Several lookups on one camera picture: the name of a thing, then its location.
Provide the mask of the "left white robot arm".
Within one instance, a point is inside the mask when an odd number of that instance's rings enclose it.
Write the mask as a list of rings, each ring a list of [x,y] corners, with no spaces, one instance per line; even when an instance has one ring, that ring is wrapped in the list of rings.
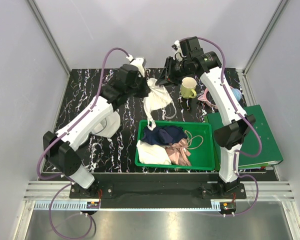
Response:
[[[43,157],[77,183],[87,198],[98,193],[98,186],[76,151],[90,135],[112,137],[121,124],[116,110],[128,98],[148,96],[150,88],[145,77],[145,64],[143,57],[132,58],[128,64],[123,64],[77,117],[57,133],[48,131],[43,136]]]

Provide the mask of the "white mesh laundry bag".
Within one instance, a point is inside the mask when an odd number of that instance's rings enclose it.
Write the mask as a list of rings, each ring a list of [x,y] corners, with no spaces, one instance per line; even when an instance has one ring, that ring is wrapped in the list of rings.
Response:
[[[111,138],[119,129],[120,124],[121,117],[117,111],[114,111],[92,129],[92,131],[85,137],[81,145],[86,143],[90,135]]]

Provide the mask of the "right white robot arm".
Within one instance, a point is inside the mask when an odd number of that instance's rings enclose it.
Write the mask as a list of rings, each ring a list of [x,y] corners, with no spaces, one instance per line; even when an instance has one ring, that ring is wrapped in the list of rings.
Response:
[[[204,52],[197,36],[176,40],[172,45],[174,56],[166,58],[158,85],[179,85],[186,77],[195,75],[209,90],[223,126],[213,136],[220,146],[218,195],[229,198],[239,186],[239,154],[247,134],[256,122],[254,115],[247,115],[235,98],[225,76],[226,59],[213,52]]]

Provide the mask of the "white bra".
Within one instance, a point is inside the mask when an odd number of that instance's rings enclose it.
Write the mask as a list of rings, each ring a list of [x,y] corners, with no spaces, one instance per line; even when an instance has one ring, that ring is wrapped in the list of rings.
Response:
[[[156,85],[156,78],[149,78],[146,83],[150,92],[147,97],[143,98],[143,109],[147,117],[147,127],[150,131],[153,131],[156,127],[156,123],[151,115],[152,111],[164,109],[172,104],[174,113],[165,117],[166,119],[171,120],[176,116],[177,109],[167,89],[163,85]]]

